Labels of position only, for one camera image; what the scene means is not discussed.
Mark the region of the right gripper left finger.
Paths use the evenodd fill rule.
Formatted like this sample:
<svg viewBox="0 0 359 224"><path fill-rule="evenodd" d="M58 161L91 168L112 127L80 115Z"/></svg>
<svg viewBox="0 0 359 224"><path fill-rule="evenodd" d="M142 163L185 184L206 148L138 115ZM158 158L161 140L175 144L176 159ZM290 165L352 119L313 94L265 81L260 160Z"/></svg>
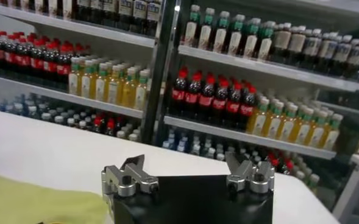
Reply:
<svg viewBox="0 0 359 224"><path fill-rule="evenodd" d="M158 178L143 170L145 155L127 158L121 167L105 166L101 171L103 196L132 197L137 191L155 194L159 190Z"/></svg>

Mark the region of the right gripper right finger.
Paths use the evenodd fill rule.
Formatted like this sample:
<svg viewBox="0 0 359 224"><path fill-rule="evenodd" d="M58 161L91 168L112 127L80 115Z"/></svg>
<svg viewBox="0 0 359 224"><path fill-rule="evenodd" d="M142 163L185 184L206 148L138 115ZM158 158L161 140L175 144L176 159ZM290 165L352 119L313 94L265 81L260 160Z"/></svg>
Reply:
<svg viewBox="0 0 359 224"><path fill-rule="evenodd" d="M275 169L268 161L255 164L248 156L226 152L226 163L230 175L226 177L230 192L239 193L250 190L256 194L274 191Z"/></svg>

